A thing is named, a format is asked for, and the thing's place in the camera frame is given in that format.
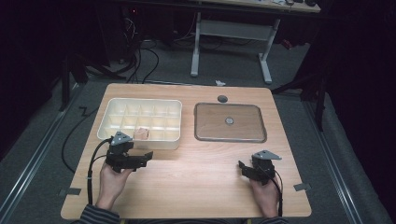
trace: desk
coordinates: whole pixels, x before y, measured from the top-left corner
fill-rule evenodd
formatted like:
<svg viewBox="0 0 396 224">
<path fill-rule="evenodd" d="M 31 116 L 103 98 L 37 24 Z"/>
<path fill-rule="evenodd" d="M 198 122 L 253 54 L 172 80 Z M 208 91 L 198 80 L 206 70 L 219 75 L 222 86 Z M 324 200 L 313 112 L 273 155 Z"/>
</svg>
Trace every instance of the desk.
<svg viewBox="0 0 396 224">
<path fill-rule="evenodd" d="M 320 12 L 320 7 L 315 5 L 309 7 L 305 3 L 294 3 L 292 6 L 280 5 L 273 3 L 270 0 L 257 1 L 257 0 L 200 0 L 199 4 L 216 3 L 224 5 L 237 5 L 241 7 L 262 7 L 269 9 L 285 10 L 285 11 L 298 11 L 298 12 Z M 265 83 L 271 84 L 272 78 L 268 69 L 267 57 L 276 36 L 276 31 L 279 26 L 280 19 L 275 19 L 272 26 L 270 25 L 253 25 L 238 22 L 227 21 L 212 21 L 201 20 L 201 13 L 197 13 L 196 29 L 195 29 L 195 46 L 192 54 L 191 63 L 191 76 L 197 77 L 199 70 L 199 56 L 200 56 L 200 35 L 218 35 L 225 37 L 245 38 L 265 41 L 266 45 L 263 52 L 259 54 L 259 61 L 262 67 L 262 75 Z"/>
<path fill-rule="evenodd" d="M 265 143 L 226 143 L 198 141 L 194 137 L 193 109 L 197 103 L 216 103 L 226 95 L 228 104 L 258 106 L 267 131 Z M 78 163 L 71 188 L 81 189 L 79 195 L 67 195 L 62 217 L 79 218 L 87 204 L 86 175 L 92 153 L 101 142 L 96 134 L 112 98 L 176 99 L 182 103 L 181 137 L 178 149 L 153 150 L 148 166 L 128 178 L 125 189 L 114 205 L 122 218 L 213 218 L 260 217 L 248 179 L 241 176 L 238 161 L 251 166 L 251 155 L 263 149 L 282 157 L 273 161 L 284 184 L 284 216 L 307 217 L 311 208 L 305 192 L 294 185 L 302 183 L 292 156 L 288 139 L 271 92 L 264 88 L 170 86 L 170 85 L 108 85 L 87 144 Z M 104 145 L 97 155 L 104 155 Z M 147 153 L 132 149 L 131 155 Z M 93 166 L 93 202 L 99 190 L 99 171 L 103 160 Z"/>
</svg>

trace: white compartment tray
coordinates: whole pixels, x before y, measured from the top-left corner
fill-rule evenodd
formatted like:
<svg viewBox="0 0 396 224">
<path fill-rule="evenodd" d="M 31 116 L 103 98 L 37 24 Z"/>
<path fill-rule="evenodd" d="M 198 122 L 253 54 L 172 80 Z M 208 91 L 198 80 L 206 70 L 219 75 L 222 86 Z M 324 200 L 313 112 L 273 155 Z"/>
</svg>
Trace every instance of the white compartment tray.
<svg viewBox="0 0 396 224">
<path fill-rule="evenodd" d="M 134 138 L 134 130 L 148 129 L 148 140 L 134 140 L 134 148 L 176 149 L 180 139 L 181 102 L 178 100 L 113 98 L 98 130 L 107 139 L 121 131 Z"/>
</svg>

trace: container lid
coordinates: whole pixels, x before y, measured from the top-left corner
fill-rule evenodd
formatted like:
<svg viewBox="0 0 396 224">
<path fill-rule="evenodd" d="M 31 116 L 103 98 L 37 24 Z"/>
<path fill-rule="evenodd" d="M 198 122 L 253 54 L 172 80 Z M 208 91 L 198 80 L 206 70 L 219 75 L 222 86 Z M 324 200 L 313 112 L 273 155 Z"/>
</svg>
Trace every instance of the container lid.
<svg viewBox="0 0 396 224">
<path fill-rule="evenodd" d="M 262 112 L 255 105 L 195 105 L 195 138 L 201 141 L 263 143 L 267 139 Z"/>
</svg>

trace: sleeve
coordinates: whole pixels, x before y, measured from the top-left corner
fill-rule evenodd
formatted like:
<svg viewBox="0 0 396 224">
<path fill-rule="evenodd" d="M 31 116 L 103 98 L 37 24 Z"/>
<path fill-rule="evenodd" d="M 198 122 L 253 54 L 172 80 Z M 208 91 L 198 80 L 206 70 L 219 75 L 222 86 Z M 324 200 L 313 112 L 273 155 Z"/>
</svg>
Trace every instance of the sleeve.
<svg viewBox="0 0 396 224">
<path fill-rule="evenodd" d="M 263 219 L 262 221 L 254 222 L 254 223 L 258 223 L 258 224 L 287 224 L 289 222 L 283 217 L 272 217 L 272 218 Z"/>
<path fill-rule="evenodd" d="M 79 223 L 85 224 L 118 224 L 120 216 L 105 209 L 98 208 L 91 204 L 85 206 L 81 213 Z"/>
</svg>

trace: hand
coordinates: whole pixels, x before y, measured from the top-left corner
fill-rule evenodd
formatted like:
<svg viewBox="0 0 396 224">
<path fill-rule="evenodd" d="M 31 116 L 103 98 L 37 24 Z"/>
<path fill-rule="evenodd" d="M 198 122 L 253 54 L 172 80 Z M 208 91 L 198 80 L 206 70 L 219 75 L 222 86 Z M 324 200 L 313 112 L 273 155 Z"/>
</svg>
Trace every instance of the hand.
<svg viewBox="0 0 396 224">
<path fill-rule="evenodd" d="M 121 173 L 117 173 L 104 162 L 100 172 L 100 191 L 96 207 L 111 210 L 114 202 L 122 193 L 126 179 L 131 172 L 132 169 L 125 169 Z"/>
<path fill-rule="evenodd" d="M 274 182 L 268 180 L 266 185 L 262 182 L 249 179 L 250 185 L 253 188 L 254 200 L 260 207 L 264 217 L 277 217 L 277 202 L 279 201 L 278 191 Z"/>
</svg>

